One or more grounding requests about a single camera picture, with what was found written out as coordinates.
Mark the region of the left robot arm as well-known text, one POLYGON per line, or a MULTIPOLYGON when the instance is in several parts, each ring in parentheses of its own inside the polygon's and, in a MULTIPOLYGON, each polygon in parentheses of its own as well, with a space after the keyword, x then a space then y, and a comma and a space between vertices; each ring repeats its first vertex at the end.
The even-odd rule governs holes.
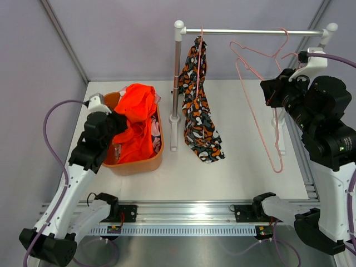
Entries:
POLYGON ((72 220, 80 197, 106 159, 113 138, 127 128, 127 117, 115 111, 93 112, 87 116, 84 131, 64 169, 64 183, 36 225, 20 233, 19 240, 26 249, 23 266, 27 266, 30 256, 67 266, 89 230, 102 220, 112 222, 119 217, 118 198, 99 193, 84 212, 72 220))

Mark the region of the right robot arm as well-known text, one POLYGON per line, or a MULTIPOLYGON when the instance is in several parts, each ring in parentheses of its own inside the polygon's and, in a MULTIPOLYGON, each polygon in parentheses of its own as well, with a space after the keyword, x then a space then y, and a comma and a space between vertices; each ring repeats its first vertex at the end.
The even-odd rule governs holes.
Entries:
POLYGON ((350 185, 355 179, 355 131, 342 122, 352 96, 338 78, 310 80, 290 68, 260 85, 266 105, 283 108, 302 132, 320 206, 307 209, 267 192, 254 197, 252 215, 259 221, 282 221, 295 229, 305 245, 339 254, 354 236, 349 200, 354 195, 350 185))

